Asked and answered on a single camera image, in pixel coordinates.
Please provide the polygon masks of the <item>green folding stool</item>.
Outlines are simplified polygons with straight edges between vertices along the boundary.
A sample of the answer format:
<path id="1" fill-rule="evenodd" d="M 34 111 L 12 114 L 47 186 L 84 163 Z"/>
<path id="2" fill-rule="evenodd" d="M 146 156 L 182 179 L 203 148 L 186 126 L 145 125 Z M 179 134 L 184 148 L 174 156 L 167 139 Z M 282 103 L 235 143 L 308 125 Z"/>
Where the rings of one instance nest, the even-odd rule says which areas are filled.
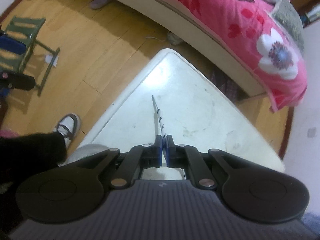
<path id="1" fill-rule="evenodd" d="M 1 74 L 7 73 L 8 78 L 1 77 L 1 86 L 8 89 L 37 89 L 40 96 L 48 79 L 49 73 L 58 59 L 61 48 L 53 50 L 37 39 L 45 18 L 26 18 L 14 16 L 5 30 L 1 30 Z M 24 74 L 24 70 L 36 46 L 49 53 L 46 72 L 41 83 L 37 84 L 32 76 Z"/>

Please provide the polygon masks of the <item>white black speckled shoelace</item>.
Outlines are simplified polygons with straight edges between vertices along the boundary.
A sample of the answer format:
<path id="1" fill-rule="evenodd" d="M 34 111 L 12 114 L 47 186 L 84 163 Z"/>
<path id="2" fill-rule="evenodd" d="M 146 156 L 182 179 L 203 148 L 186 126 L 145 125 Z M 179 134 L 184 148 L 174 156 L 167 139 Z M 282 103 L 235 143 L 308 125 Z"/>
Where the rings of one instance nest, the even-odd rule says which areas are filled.
<path id="1" fill-rule="evenodd" d="M 162 137 L 162 146 L 161 146 L 161 167 L 155 168 L 154 178 L 156 180 L 184 180 L 185 174 L 181 168 L 168 168 L 167 166 L 167 150 L 166 150 L 166 138 L 167 133 L 165 130 L 165 125 L 163 122 L 163 115 L 161 109 L 159 108 L 156 98 L 152 95 L 153 105 L 156 109 L 157 120 L 159 123 L 159 129 Z"/>

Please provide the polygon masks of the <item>white sneaker on floor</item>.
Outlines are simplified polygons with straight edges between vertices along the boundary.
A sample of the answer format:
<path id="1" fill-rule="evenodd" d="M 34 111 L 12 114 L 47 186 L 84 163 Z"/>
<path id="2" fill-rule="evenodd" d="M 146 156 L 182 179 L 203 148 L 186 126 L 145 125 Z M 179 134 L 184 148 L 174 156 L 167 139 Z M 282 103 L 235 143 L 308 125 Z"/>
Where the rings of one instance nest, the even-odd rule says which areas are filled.
<path id="1" fill-rule="evenodd" d="M 69 148 L 80 130 L 81 120 L 77 114 L 69 113 L 65 115 L 54 127 L 53 132 L 62 135 L 66 149 Z"/>

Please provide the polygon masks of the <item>white wall switch plate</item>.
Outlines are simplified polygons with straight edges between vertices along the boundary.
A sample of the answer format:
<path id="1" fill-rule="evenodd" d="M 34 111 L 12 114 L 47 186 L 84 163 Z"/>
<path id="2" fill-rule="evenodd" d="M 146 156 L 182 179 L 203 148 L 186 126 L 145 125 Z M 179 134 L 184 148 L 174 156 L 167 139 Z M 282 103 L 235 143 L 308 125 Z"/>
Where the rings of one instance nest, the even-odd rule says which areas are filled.
<path id="1" fill-rule="evenodd" d="M 308 132 L 307 132 L 307 137 L 308 138 L 314 138 L 317 134 L 317 128 L 316 127 L 311 127 L 308 129 Z"/>

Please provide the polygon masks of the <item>person's black trouser leg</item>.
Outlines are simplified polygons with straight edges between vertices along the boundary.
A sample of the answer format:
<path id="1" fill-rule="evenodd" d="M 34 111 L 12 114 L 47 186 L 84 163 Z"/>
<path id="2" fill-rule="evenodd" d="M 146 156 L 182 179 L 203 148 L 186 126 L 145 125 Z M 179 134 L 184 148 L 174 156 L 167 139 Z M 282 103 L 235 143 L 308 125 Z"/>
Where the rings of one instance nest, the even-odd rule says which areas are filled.
<path id="1" fill-rule="evenodd" d="M 59 132 L 1 138 L 1 185 L 55 168 L 66 153 Z"/>

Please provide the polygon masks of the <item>worn sneaker under bed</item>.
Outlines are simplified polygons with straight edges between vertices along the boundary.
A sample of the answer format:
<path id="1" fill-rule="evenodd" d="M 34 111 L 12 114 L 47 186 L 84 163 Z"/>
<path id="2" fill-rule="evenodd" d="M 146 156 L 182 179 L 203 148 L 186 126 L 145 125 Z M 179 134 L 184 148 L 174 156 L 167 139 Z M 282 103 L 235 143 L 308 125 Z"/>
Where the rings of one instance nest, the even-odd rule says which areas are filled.
<path id="1" fill-rule="evenodd" d="M 179 44 L 182 44 L 184 42 L 180 37 L 178 37 L 172 32 L 167 33 L 167 40 L 173 46 L 178 46 Z"/>

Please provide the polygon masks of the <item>grey knitted cloth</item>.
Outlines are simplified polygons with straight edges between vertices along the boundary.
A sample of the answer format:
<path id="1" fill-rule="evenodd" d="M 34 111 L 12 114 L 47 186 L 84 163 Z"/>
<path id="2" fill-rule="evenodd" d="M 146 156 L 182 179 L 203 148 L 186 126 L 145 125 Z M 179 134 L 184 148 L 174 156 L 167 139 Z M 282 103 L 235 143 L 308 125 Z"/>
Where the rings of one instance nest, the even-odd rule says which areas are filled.
<path id="1" fill-rule="evenodd" d="M 300 53 L 304 54 L 303 24 L 291 2 L 289 0 L 279 0 L 271 11 L 271 17 L 290 35 Z"/>

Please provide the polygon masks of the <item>white mint sneaker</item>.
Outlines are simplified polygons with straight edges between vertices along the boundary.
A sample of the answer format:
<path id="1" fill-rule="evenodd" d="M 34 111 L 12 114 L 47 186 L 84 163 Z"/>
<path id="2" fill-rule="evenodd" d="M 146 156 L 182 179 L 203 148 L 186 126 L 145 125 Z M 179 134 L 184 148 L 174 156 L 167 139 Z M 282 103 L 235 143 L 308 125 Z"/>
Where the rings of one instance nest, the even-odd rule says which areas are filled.
<path id="1" fill-rule="evenodd" d="M 90 157 L 92 155 L 98 154 L 105 150 L 108 150 L 109 147 L 101 144 L 88 144 L 77 148 L 65 161 L 65 165 L 79 161 Z"/>

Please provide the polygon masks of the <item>blue bottle on floor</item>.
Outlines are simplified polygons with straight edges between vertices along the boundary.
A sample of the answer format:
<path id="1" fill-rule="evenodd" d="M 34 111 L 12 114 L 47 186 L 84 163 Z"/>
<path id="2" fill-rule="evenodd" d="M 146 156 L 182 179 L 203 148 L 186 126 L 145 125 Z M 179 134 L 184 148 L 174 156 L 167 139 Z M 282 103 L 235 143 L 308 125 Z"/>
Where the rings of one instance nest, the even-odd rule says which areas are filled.
<path id="1" fill-rule="evenodd" d="M 24 43 L 7 35 L 2 35 L 0 37 L 0 48 L 17 55 L 22 55 L 27 51 Z"/>

